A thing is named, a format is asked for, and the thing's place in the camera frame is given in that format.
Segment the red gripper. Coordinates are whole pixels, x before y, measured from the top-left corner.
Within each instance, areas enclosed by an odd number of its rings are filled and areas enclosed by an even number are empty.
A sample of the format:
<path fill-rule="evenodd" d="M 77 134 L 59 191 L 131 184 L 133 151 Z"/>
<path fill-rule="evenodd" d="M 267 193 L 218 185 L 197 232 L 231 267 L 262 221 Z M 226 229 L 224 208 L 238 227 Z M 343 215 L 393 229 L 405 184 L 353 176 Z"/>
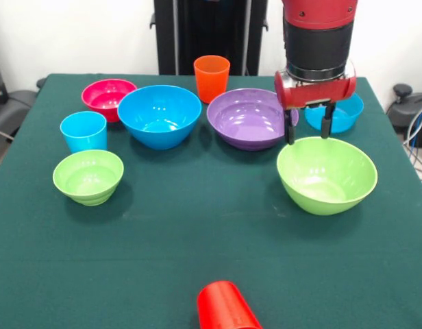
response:
<path fill-rule="evenodd" d="M 324 82 L 302 82 L 289 75 L 286 69 L 275 72 L 275 92 L 284 109 L 284 136 L 288 145 L 295 142 L 293 109 L 326 104 L 321 122 L 321 138 L 327 139 L 332 132 L 332 119 L 336 103 L 350 98 L 356 91 L 356 70 L 351 60 L 339 77 Z"/>

